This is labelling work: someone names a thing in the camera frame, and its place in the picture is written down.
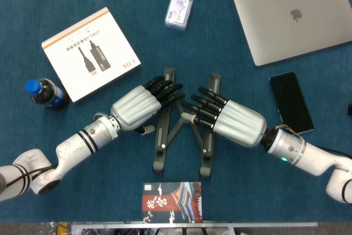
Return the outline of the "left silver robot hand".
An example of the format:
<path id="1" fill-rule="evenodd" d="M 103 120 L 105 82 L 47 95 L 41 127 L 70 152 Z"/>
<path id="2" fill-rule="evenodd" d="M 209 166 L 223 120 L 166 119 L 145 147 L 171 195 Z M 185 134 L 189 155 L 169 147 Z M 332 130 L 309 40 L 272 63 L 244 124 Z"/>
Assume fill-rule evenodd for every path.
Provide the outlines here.
<path id="1" fill-rule="evenodd" d="M 116 101 L 112 105 L 111 116 L 121 130 L 136 130 L 161 109 L 185 97 L 184 93 L 177 92 L 182 88 L 183 84 L 175 84 L 163 75 L 156 76 Z"/>

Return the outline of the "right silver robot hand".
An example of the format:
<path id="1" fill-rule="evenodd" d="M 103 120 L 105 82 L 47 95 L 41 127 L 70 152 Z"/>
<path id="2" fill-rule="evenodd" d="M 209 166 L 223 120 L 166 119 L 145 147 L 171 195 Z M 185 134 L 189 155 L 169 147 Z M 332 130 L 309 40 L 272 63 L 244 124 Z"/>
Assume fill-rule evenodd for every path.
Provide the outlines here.
<path id="1" fill-rule="evenodd" d="M 207 97 L 191 95 L 197 105 L 183 102 L 191 111 L 181 114 L 184 119 L 244 147 L 254 147 L 265 139 L 267 122 L 261 114 L 204 87 L 198 91 Z"/>

